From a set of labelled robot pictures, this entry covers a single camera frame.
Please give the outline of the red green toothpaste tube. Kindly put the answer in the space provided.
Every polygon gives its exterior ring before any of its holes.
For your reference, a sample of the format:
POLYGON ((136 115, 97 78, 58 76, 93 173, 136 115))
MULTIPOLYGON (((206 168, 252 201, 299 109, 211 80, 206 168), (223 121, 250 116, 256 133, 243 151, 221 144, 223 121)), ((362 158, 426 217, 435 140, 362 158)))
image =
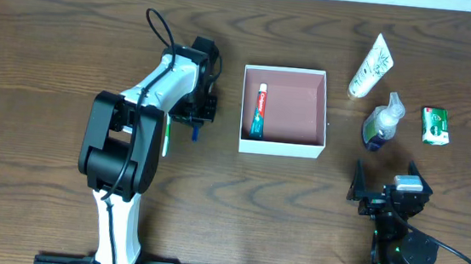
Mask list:
POLYGON ((261 83, 259 86, 259 93, 257 94, 256 100, 256 112, 253 116, 253 123, 250 127, 249 136, 251 139, 262 139, 263 137, 263 124, 264 114, 266 109, 267 101, 267 84, 261 83))

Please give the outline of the clear pump sanitizer bottle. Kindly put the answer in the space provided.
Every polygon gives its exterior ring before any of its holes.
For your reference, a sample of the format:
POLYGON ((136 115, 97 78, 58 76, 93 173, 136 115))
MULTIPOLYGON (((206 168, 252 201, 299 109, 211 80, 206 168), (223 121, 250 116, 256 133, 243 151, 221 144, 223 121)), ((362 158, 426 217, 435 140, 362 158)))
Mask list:
POLYGON ((405 106, 398 92, 390 94, 386 106, 377 106, 364 121, 362 141, 368 151, 378 151, 385 143, 393 139, 399 120, 405 115, 405 106))

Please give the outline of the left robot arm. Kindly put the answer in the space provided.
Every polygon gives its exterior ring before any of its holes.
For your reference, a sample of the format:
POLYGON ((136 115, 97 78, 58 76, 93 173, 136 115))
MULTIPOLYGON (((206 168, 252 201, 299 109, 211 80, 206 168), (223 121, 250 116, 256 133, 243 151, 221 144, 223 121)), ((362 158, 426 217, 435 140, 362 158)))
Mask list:
POLYGON ((66 264, 136 264, 141 196, 168 149, 169 124, 198 131, 214 121, 219 53, 205 37, 189 47, 172 44, 143 81, 118 95, 104 90, 95 97, 78 169, 95 198, 99 243, 90 260, 66 264))

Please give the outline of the green white toothbrush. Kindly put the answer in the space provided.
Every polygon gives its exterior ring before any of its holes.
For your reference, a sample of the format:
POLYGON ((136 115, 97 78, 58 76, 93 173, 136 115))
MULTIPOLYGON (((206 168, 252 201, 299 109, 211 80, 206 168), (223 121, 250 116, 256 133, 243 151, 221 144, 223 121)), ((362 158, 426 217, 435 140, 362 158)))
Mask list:
POLYGON ((166 129, 164 131, 164 143, 162 148, 162 157, 165 158, 168 154, 169 149, 169 139, 170 139, 170 130, 171 130, 171 116, 169 114, 166 115, 166 129))

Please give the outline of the blue disposable razor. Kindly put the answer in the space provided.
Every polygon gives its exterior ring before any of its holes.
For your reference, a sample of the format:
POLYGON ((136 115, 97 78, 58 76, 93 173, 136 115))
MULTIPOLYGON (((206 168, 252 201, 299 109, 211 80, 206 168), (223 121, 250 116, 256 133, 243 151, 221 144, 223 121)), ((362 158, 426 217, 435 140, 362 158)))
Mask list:
POLYGON ((198 132, 200 131, 200 127, 199 126, 194 126, 193 127, 193 131, 192 131, 192 141, 193 142, 196 142, 198 141, 198 132))

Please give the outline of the green soap bar pack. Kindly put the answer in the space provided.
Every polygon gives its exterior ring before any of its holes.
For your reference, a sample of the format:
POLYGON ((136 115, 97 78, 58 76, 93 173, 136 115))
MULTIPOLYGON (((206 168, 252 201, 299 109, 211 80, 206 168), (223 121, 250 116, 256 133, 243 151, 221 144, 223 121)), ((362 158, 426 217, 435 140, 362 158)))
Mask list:
POLYGON ((448 111, 437 107, 422 109, 422 142, 428 145, 443 146, 450 141, 448 111))

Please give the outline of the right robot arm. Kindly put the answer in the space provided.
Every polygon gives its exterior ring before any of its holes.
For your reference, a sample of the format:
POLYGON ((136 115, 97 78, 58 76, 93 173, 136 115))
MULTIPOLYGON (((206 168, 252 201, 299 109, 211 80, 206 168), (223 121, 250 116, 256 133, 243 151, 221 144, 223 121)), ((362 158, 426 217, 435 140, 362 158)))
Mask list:
POLYGON ((372 264, 434 264, 439 246, 427 235, 410 228, 408 219, 421 212, 433 194, 416 165, 398 175, 381 192, 369 191, 361 161, 355 167, 347 200, 354 200, 358 213, 375 223, 370 260, 372 264))

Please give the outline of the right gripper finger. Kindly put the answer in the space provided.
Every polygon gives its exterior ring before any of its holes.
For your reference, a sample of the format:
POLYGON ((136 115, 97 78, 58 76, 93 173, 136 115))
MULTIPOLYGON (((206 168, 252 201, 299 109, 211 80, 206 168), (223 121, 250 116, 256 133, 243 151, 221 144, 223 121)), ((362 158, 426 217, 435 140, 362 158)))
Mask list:
POLYGON ((366 191, 365 171, 363 167, 363 163, 359 159, 355 166, 353 181, 348 189, 346 200, 359 201, 367 196, 368 192, 366 191))
POLYGON ((419 172, 419 170, 416 166, 416 163, 413 160, 411 160, 409 162, 407 173, 408 173, 408 175, 418 176, 420 179, 422 179, 422 175, 420 174, 420 172, 419 172))

